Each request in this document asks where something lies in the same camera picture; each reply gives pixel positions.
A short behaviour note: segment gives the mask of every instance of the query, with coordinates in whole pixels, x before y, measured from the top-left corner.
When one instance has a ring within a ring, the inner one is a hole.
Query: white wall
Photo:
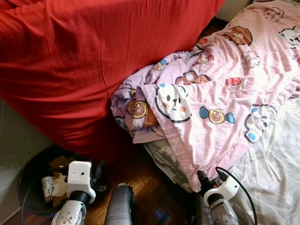
[[[19,210],[17,183],[22,168],[50,144],[0,98],[0,224]]]
[[[225,0],[216,18],[231,21],[235,15],[248,5],[249,0]]]

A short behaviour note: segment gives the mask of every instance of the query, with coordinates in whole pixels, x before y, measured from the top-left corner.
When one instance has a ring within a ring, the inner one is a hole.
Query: red fabric
[[[111,93],[190,50],[223,1],[2,0],[0,96],[62,147],[111,162],[131,148]]]

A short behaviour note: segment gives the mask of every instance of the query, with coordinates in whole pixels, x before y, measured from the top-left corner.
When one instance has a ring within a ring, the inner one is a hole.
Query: pink blanket
[[[256,2],[192,52],[176,52],[126,79],[112,95],[134,143],[167,138],[194,191],[263,135],[300,91],[300,10]]]

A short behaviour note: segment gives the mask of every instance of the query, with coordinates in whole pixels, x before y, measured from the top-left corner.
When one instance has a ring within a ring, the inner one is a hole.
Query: trash bin
[[[84,160],[77,154],[67,151],[57,145],[53,145],[37,154],[24,167],[19,178],[18,198],[20,204],[22,204],[29,187],[34,182],[24,206],[24,209],[30,213],[38,216],[54,216],[61,209],[62,205],[54,208],[52,201],[45,203],[41,182],[41,179],[44,176],[52,175],[52,173],[47,172],[47,170],[50,169],[48,163],[60,156],[65,156],[66,158],[73,157],[78,161]]]

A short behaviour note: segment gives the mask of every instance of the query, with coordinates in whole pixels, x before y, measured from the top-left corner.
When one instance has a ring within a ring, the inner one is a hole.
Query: parquet floor
[[[224,24],[212,21],[200,38],[221,30]],[[137,225],[184,225],[189,215],[191,196],[173,184],[154,164],[142,146],[103,171],[102,183],[107,191],[97,195],[88,207],[85,224],[102,225],[113,189],[119,183],[133,187],[135,193],[135,224]],[[40,225],[48,218],[26,213],[26,225]],[[19,225],[20,213],[4,225]]]

